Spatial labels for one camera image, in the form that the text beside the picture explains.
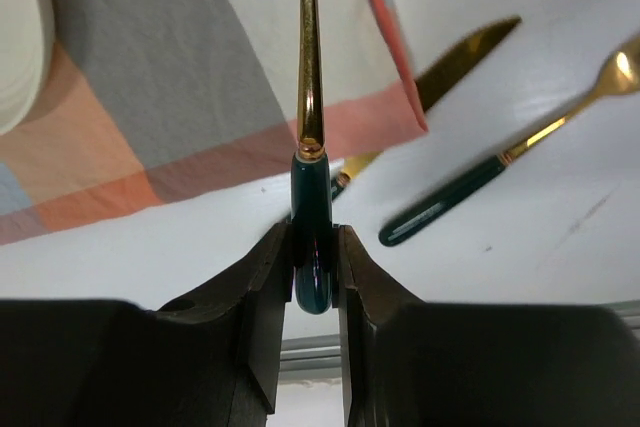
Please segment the cream round plate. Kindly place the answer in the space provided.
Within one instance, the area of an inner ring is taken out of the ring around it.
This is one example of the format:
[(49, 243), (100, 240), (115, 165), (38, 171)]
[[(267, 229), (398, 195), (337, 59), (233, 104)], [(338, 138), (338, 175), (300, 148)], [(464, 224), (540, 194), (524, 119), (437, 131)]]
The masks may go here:
[(52, 0), (1, 0), (1, 133), (22, 122), (43, 89), (55, 39)]

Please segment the gold fork green handle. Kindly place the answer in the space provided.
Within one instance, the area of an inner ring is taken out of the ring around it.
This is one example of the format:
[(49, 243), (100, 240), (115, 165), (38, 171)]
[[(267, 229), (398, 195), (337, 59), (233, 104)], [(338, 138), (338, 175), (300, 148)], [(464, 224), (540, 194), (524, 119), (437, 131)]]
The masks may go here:
[(378, 233), (385, 247), (397, 246), (416, 235), (482, 187), (502, 174), (516, 160), (558, 131), (597, 101), (639, 92), (639, 37), (617, 47), (603, 62), (593, 85), (535, 132), (514, 145), (492, 153), (448, 180), (387, 221)]

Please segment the gold spoon green handle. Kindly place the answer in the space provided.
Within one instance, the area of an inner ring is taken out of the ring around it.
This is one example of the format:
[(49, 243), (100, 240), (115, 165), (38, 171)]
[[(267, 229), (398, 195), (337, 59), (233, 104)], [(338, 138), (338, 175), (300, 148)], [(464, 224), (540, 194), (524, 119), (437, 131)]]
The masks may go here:
[(317, 0), (300, 0), (297, 150), (291, 165), (295, 293), (319, 315), (332, 300), (332, 208), (325, 147)]

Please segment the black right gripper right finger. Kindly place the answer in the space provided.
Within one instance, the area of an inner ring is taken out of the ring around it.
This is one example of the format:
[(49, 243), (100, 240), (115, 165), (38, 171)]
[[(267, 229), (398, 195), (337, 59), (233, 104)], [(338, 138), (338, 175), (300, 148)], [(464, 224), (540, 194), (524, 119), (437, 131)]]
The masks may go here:
[(426, 302), (334, 231), (349, 426), (635, 426), (639, 341), (611, 308)]

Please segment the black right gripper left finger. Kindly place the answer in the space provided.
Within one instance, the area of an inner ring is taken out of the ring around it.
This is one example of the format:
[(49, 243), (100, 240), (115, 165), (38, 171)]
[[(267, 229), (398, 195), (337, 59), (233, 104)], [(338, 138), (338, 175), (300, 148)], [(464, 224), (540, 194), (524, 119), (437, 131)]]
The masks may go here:
[(1, 304), (5, 426), (262, 426), (275, 410), (290, 228), (156, 311)]

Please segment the checkered orange blue cloth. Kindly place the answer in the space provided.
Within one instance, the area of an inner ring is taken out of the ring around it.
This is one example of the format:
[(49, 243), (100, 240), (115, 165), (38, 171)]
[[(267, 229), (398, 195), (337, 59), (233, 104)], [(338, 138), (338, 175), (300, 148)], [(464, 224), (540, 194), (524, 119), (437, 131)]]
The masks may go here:
[(298, 0), (52, 0), (46, 83), (1, 133), (11, 244), (285, 172)]

